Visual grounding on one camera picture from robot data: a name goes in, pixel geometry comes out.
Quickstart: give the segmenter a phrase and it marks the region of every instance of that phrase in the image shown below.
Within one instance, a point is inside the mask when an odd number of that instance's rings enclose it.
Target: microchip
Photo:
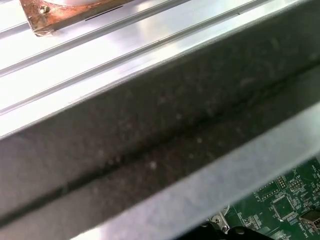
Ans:
[[[286,219],[294,211],[291,202],[285,196],[274,201],[272,207],[280,220]]]
[[[320,211],[318,210],[310,210],[303,214],[299,219],[313,229],[320,229]]]

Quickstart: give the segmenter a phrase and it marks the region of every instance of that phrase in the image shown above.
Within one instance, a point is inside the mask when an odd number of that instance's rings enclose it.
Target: metal channel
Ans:
[[[36,37],[0,5],[0,138],[299,0],[135,0]]]
[[[171,240],[320,150],[320,103],[72,240]]]

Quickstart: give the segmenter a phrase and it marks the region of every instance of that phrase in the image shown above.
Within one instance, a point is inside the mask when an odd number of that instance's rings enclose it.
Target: motherboard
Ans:
[[[228,207],[228,225],[274,240],[320,239],[320,163],[313,158]]]

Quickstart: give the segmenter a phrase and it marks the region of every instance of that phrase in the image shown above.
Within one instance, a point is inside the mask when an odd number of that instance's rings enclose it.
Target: dark groove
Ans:
[[[115,7],[115,8],[113,8],[113,9],[108,10],[108,11],[101,12],[101,13],[95,15],[95,16],[92,16],[92,17],[87,18],[87,19],[84,20],[84,21],[89,21],[89,20],[91,20],[91,19],[94,19],[94,18],[99,17],[99,16],[101,16],[101,15],[103,15],[103,14],[106,14],[106,13],[110,13],[110,12],[112,12],[112,11],[114,11],[114,10],[117,10],[117,9],[120,9],[120,8],[122,8],[122,7],[123,7],[123,5],[122,5],[122,6]]]

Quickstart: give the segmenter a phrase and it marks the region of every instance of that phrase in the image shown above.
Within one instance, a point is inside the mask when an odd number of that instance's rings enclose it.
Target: dusty metal surface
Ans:
[[[64,6],[44,0],[20,0],[29,25],[38,36],[72,25],[86,18],[117,8],[132,0],[103,0],[98,3]]]

